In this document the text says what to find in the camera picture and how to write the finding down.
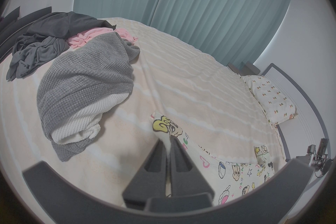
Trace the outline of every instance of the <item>gray and white blanket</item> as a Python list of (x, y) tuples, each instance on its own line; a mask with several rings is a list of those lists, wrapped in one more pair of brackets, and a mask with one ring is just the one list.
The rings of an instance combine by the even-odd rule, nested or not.
[(118, 33), (105, 33), (56, 58), (44, 74), (37, 91), (37, 108), (43, 132), (61, 161), (82, 152), (92, 139), (57, 144), (52, 131), (77, 111), (108, 95), (130, 93), (133, 68), (129, 62), (139, 53), (139, 47), (121, 39)]

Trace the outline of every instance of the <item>beige bed sheet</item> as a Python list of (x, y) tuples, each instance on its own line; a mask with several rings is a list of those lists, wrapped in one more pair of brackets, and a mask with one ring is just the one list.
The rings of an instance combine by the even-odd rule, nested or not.
[(41, 218), (47, 216), (28, 191), (22, 170), (45, 160), (83, 191), (122, 205), (123, 189), (156, 142), (149, 122), (156, 109), (222, 159), (255, 163), (253, 146), (266, 144), (275, 169), (284, 165), (279, 135), (239, 75), (178, 38), (136, 21), (107, 20), (139, 38), (133, 91), (104, 113), (95, 142), (68, 162), (59, 161), (45, 138), (36, 107), (37, 88), (51, 62), (13, 82), (5, 80), (11, 55), (0, 64), (0, 160), (18, 193)]

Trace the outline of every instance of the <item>gray fabric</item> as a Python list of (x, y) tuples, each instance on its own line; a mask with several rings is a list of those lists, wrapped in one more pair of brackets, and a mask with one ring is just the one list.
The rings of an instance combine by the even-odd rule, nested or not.
[(47, 37), (42, 42), (32, 43), (13, 55), (6, 79), (12, 81), (23, 78), (68, 48), (69, 44), (64, 39), (56, 37)]
[[(55, 59), (41, 79), (37, 108), (45, 136), (64, 119), (110, 94), (130, 93), (133, 68), (129, 61), (140, 53), (137, 46), (116, 32), (90, 40), (82, 48)], [(61, 161), (83, 151), (91, 139), (58, 145), (52, 141)]]
[(67, 50), (69, 45), (65, 44), (66, 39), (94, 27), (116, 28), (106, 20), (97, 20), (72, 11), (53, 12), (36, 20), (15, 41), (6, 79), (12, 81), (32, 73)]

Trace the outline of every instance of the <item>white headboard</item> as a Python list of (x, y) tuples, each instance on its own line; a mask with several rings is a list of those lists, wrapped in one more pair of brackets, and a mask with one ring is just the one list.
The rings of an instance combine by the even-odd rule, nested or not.
[[(321, 138), (329, 138), (316, 106), (289, 75), (273, 63), (267, 67), (262, 75), (270, 79), (284, 95), (289, 97), (297, 109), (298, 115), (295, 118), (278, 125), (286, 161), (296, 156), (306, 155), (309, 145), (314, 144), (318, 147)], [(328, 143), (327, 153), (330, 154), (330, 152), (330, 144)], [(323, 178), (316, 178), (315, 176), (311, 178), (303, 195), (289, 213), (289, 218), (306, 205), (321, 184), (321, 179)]]

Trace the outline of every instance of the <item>pink cloth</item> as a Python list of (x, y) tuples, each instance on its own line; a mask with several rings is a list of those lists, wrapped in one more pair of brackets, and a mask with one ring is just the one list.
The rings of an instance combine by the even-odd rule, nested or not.
[[(111, 33), (113, 29), (105, 28), (105, 27), (95, 27), (90, 30), (86, 30), (84, 32), (78, 33), (75, 36), (69, 37), (67, 42), (72, 48), (82, 47), (92, 38), (102, 34), (102, 33)], [(121, 38), (126, 39), (128, 42), (134, 44), (135, 41), (138, 40), (137, 37), (133, 37), (128, 33), (125, 28), (115, 29), (114, 32), (117, 32)]]

